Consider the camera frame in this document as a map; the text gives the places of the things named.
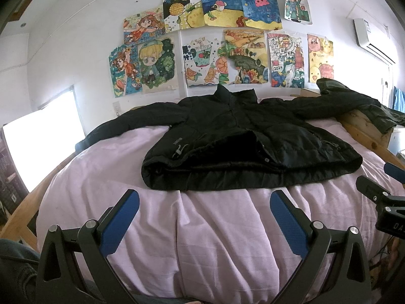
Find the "bed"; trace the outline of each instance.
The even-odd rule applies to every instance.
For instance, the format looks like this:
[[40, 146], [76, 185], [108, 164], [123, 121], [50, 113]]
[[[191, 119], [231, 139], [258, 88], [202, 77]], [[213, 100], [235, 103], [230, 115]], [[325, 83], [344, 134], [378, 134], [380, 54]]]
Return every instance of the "bed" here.
[[[314, 93], [302, 90], [301, 95]], [[404, 195], [404, 188], [383, 172], [384, 162], [403, 168], [402, 164], [386, 149], [384, 136], [365, 122], [355, 112], [340, 122], [311, 120], [312, 125], [351, 144], [362, 155], [363, 164], [349, 175], [282, 189], [311, 220], [342, 230], [357, 226], [371, 258], [387, 235], [375, 229], [375, 208], [356, 190], [356, 178], [366, 175], [394, 195]], [[132, 188], [139, 192], [140, 211], [117, 252], [109, 256], [131, 291], [213, 303], [270, 302], [300, 261], [270, 211], [269, 198], [275, 189], [181, 193], [147, 188], [140, 176], [141, 164], [166, 131], [164, 126], [131, 130], [69, 157], [23, 201], [0, 236], [26, 239], [26, 222], [40, 205], [40, 249], [50, 225], [80, 227], [88, 219], [99, 218]], [[91, 278], [81, 257], [78, 261], [84, 277]], [[309, 297], [321, 282], [318, 279]]]

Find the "jacket collar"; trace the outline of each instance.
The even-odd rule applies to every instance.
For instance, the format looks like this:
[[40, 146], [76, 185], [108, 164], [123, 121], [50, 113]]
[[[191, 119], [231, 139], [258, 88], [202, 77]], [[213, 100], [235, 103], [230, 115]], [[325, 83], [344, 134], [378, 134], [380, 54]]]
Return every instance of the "jacket collar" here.
[[225, 104], [235, 101], [257, 104], [257, 96], [254, 89], [230, 92], [223, 85], [218, 84], [214, 97]]

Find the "air conditioner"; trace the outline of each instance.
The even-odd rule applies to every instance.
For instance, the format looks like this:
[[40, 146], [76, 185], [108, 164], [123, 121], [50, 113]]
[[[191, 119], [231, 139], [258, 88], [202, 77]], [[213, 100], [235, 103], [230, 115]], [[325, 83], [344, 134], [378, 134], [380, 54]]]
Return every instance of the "air conditioner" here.
[[357, 43], [360, 47], [371, 52], [388, 65], [398, 63], [396, 47], [386, 33], [363, 18], [356, 18], [354, 27], [356, 28]]

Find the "jacket logo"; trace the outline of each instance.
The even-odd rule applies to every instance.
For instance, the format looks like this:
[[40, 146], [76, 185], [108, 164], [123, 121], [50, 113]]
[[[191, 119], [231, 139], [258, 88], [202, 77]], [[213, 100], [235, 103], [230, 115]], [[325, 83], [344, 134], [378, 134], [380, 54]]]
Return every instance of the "jacket logo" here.
[[183, 150], [186, 146], [188, 146], [188, 144], [184, 145], [183, 147], [181, 145], [179, 145], [176, 152], [172, 155], [172, 158], [174, 158], [176, 154], [178, 154], [180, 156], [183, 153]]
[[179, 141], [181, 141], [181, 140], [182, 140], [182, 138], [180, 137], [180, 138], [176, 139], [176, 141], [173, 144], [177, 145], [179, 143]]

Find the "wooden bed frame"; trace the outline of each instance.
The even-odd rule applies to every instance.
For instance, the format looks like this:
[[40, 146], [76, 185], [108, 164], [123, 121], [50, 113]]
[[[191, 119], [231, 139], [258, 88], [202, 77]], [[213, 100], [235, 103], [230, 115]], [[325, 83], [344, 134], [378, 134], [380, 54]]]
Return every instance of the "wooden bed frame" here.
[[[302, 97], [316, 97], [318, 93], [301, 89]], [[361, 145], [377, 154], [385, 162], [391, 162], [396, 166], [405, 169], [405, 165], [388, 151], [388, 143], [393, 129], [387, 134], [381, 134], [370, 120], [358, 110], [346, 113], [338, 118], [338, 121], [347, 130], [347, 132]], [[39, 206], [48, 189], [53, 177], [61, 171], [76, 156], [75, 153], [60, 163], [43, 181], [21, 202], [14, 213], [10, 216], [8, 222], [0, 232], [0, 238], [6, 238], [14, 241], [23, 239], [29, 246], [39, 252], [36, 236], [28, 229], [29, 221], [39, 210]]]

